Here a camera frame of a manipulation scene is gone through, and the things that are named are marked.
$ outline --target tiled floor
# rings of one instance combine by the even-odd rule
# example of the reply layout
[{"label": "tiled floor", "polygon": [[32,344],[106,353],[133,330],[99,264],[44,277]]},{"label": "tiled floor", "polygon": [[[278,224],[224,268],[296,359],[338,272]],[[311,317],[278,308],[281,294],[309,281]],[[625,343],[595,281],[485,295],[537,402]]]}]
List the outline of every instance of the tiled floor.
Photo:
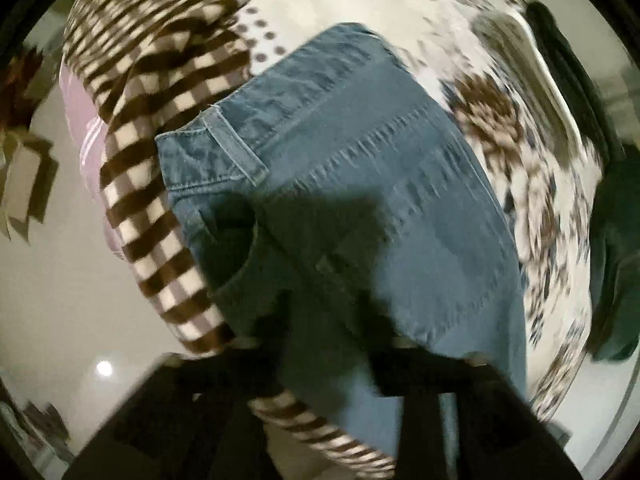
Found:
[{"label": "tiled floor", "polygon": [[[586,0],[542,1],[592,76],[626,64],[620,42]],[[57,89],[37,111],[33,130],[54,141],[60,170],[45,224],[32,225],[31,245],[0,238],[0,368],[25,397],[60,410],[79,450],[140,374],[181,347],[104,243]],[[109,378],[96,373],[101,360],[113,365]],[[287,480],[313,478],[327,466],[277,432],[271,445],[280,450]],[[332,469],[320,478],[349,476]]]}]

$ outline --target denim fabric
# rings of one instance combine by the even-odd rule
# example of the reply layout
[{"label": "denim fabric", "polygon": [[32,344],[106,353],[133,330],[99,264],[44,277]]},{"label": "denim fabric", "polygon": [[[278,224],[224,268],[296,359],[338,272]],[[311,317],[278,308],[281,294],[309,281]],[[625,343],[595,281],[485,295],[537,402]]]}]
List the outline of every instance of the denim fabric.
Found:
[{"label": "denim fabric", "polygon": [[514,241],[462,134],[379,38],[320,34],[157,138],[171,206],[238,335],[291,290],[285,387],[396,453],[400,402],[376,395],[354,297],[448,356],[485,352],[525,389]]}]

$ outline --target pink fabric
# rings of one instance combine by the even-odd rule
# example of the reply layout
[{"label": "pink fabric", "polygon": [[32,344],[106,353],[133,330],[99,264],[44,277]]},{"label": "pink fabric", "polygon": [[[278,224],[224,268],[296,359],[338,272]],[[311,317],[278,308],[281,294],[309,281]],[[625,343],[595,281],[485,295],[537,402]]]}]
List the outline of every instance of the pink fabric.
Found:
[{"label": "pink fabric", "polygon": [[[98,111],[80,80],[65,64],[60,66],[58,82],[62,90],[62,100],[65,103],[66,125],[79,150],[80,174],[94,201],[102,206],[100,167],[107,125],[98,117]],[[122,244],[106,217],[103,219],[103,227],[107,245],[114,254],[122,257]]]}]

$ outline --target bright light spot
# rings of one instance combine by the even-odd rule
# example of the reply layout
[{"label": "bright light spot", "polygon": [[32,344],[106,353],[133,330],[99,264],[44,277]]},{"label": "bright light spot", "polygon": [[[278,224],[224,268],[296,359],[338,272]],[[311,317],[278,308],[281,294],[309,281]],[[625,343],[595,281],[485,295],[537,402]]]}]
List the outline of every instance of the bright light spot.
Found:
[{"label": "bright light spot", "polygon": [[108,361],[100,361],[96,365],[95,371],[98,372],[100,377],[111,377],[111,374],[113,374],[113,366],[111,366],[111,363]]}]

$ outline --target blue jeans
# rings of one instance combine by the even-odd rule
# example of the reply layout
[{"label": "blue jeans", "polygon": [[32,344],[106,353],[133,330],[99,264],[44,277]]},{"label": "blue jeans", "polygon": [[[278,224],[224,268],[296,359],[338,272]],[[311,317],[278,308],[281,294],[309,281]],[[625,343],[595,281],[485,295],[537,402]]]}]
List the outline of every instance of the blue jeans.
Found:
[{"label": "blue jeans", "polygon": [[157,137],[172,209],[238,335],[291,291],[280,379],[316,415],[396,453],[354,298],[434,352],[484,352],[523,393],[514,241],[450,117],[362,26],[337,25]]}]

